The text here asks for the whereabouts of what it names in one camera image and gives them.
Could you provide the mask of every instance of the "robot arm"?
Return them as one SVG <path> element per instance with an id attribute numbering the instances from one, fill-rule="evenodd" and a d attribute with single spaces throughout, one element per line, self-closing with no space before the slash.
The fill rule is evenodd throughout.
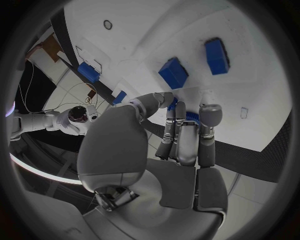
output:
<path id="1" fill-rule="evenodd" d="M 20 114 L 17 111 L 13 117 L 11 141 L 19 140 L 22 133 L 46 129 L 47 131 L 61 130 L 69 135 L 86 135 L 91 124 L 98 118 L 94 105 L 87 107 L 76 106 L 62 113 L 48 111 L 42 114 Z"/>

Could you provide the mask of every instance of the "wooden board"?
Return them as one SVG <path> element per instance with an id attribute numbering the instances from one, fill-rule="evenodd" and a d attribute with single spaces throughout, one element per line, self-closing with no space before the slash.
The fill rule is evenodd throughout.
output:
<path id="1" fill-rule="evenodd" d="M 60 44 L 56 41 L 53 34 L 50 35 L 42 45 L 42 49 L 52 58 L 52 60 L 56 63 L 60 58 L 58 56 L 58 52 L 62 51 Z"/>

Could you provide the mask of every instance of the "floor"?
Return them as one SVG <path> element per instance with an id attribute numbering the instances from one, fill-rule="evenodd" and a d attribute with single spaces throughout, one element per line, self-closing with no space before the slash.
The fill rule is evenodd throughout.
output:
<path id="1" fill-rule="evenodd" d="M 57 80 L 57 88 L 47 101 L 44 109 L 52 109 L 64 104 L 56 109 L 62 112 L 74 106 L 86 104 L 87 94 L 91 88 L 86 84 L 79 83 L 82 83 L 82 81 L 72 71 L 67 70 Z M 110 107 L 106 101 L 98 96 L 97 111 L 100 115 Z M 162 139 L 148 131 L 146 132 L 148 136 L 147 156 L 148 158 L 158 159 L 155 157 L 155 153 Z M 224 225 L 213 240 L 224 240 L 237 232 L 259 212 L 277 184 L 241 175 L 221 166 L 216 165 L 215 168 L 222 174 L 226 185 L 228 213 Z"/>

